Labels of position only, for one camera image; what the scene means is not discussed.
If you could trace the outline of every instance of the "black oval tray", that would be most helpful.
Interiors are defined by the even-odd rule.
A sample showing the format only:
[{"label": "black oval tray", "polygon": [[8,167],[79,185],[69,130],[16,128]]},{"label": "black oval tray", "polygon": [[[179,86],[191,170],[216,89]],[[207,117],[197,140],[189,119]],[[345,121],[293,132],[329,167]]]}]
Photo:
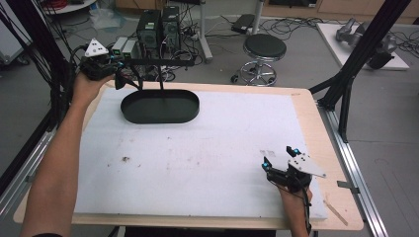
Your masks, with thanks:
[{"label": "black oval tray", "polygon": [[200,111],[200,99],[187,90],[140,90],[121,103],[126,120],[133,123],[182,123]]}]

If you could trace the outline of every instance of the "metal frame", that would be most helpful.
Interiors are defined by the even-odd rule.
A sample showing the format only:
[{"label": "metal frame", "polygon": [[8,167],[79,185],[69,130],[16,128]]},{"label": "metal frame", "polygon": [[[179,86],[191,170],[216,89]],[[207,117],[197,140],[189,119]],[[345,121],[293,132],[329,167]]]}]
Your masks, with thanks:
[{"label": "metal frame", "polygon": [[379,216],[376,205],[374,204],[373,198],[371,197],[370,191],[368,190],[367,184],[361,173],[360,167],[358,166],[357,160],[355,159],[352,149],[339,134],[339,119],[335,112],[324,110],[327,119],[330,124],[330,128],[333,131],[333,135],[336,138],[336,143],[339,147],[341,154],[341,160],[345,164],[346,172],[349,175],[350,180],[354,188],[358,188],[360,193],[355,194],[359,204],[361,205],[365,219],[370,225],[370,229],[374,236],[384,237],[388,236],[385,226]]},{"label": "metal frame", "polygon": [[258,0],[258,2],[256,3],[256,12],[255,12],[255,20],[253,21],[252,35],[258,34],[259,23],[261,21],[261,15],[262,15],[262,9],[263,9],[264,3],[265,3],[265,0]]},{"label": "metal frame", "polygon": [[206,15],[207,15],[206,0],[201,0],[200,7],[201,7],[201,27],[200,27],[200,31],[198,32],[198,39],[200,40],[201,48],[203,49],[203,52],[204,52],[205,63],[210,63],[212,61],[212,53],[210,52],[210,47],[206,39]]},{"label": "metal frame", "polygon": [[41,140],[38,142],[25,164],[0,197],[0,221],[5,218],[15,201],[22,196],[22,191],[25,189],[26,185],[32,181],[32,177],[46,151],[47,145],[54,135],[55,130],[43,134]]}]

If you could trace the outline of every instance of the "forearm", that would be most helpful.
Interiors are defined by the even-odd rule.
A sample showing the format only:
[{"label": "forearm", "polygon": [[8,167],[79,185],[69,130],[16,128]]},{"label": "forearm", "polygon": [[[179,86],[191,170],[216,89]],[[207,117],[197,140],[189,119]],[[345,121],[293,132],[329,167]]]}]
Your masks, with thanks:
[{"label": "forearm", "polygon": [[[289,219],[290,231],[293,237],[307,237],[307,226],[305,216],[304,194],[300,191],[296,194],[290,194],[285,187],[279,187],[281,198],[284,205],[284,211]],[[311,201],[312,193],[310,189],[306,190],[308,202]]]},{"label": "forearm", "polygon": [[86,110],[87,106],[71,107],[46,150],[31,187],[21,236],[31,236],[39,228],[37,223],[53,223],[52,219],[60,223],[49,226],[48,232],[69,235]]}]

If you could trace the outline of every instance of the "stool base with wheels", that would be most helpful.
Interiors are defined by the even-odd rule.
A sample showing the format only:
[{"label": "stool base with wheels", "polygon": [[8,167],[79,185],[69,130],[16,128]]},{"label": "stool base with wheels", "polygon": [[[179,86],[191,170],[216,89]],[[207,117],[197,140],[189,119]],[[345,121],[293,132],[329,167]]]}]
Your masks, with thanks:
[{"label": "stool base with wheels", "polygon": [[287,51],[284,42],[270,35],[253,35],[244,42],[243,49],[256,60],[244,64],[231,77],[231,82],[236,83],[240,76],[246,85],[274,85],[277,82],[277,72],[266,62],[278,61],[284,57]]}]

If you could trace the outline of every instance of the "desk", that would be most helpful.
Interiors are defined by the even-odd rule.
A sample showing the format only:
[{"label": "desk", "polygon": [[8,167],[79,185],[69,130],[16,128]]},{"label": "desk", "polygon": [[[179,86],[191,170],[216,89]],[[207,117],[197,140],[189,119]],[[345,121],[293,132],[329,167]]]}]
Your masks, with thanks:
[{"label": "desk", "polygon": [[[337,181],[345,181],[344,174],[336,158],[331,141],[323,125],[311,94],[304,89],[258,88],[243,86],[181,84],[167,83],[166,89],[186,89],[191,91],[233,92],[254,94],[287,95],[293,100],[295,112],[301,127],[305,144],[310,156],[327,174],[326,179],[318,179],[324,197],[328,218],[311,221],[316,230],[360,230],[363,227],[358,208],[349,190],[337,187]],[[144,88],[158,88],[157,83],[145,83]],[[100,96],[92,103],[85,126],[97,108]],[[26,199],[15,212],[14,219],[22,222]],[[149,216],[126,214],[80,214],[73,216],[74,224],[107,224],[107,225],[145,225],[174,227],[209,227],[209,228],[252,228],[252,229],[286,229],[287,222],[278,218],[249,217],[196,217],[196,216]]]}]

